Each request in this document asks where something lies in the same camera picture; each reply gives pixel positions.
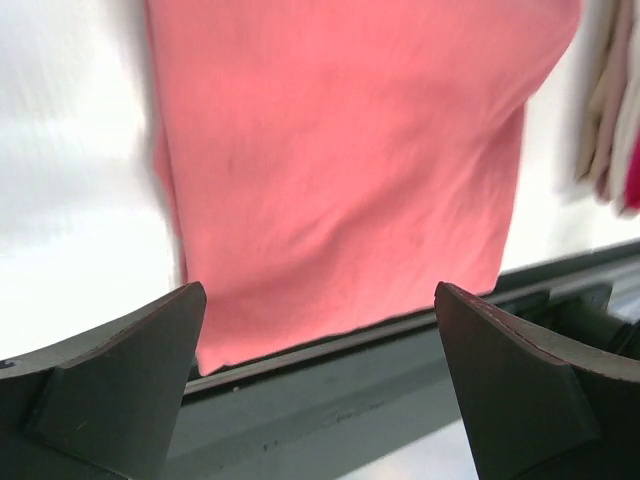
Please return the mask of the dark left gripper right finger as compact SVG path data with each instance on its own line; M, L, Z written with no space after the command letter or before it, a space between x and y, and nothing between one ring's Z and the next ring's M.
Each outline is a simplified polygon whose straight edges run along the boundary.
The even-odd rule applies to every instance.
M571 298L515 316L450 283L435 312L482 479L635 479L639 327Z

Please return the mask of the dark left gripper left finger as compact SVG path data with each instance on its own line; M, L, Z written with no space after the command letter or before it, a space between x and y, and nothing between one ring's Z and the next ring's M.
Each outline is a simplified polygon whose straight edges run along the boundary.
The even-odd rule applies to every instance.
M206 306L198 282L1 363L4 479L156 479Z

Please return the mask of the salmon pink polo shirt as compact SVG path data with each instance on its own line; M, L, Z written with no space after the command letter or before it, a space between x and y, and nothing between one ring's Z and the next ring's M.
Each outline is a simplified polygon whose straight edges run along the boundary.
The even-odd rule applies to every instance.
M150 1L155 165L208 375L491 291L578 1Z

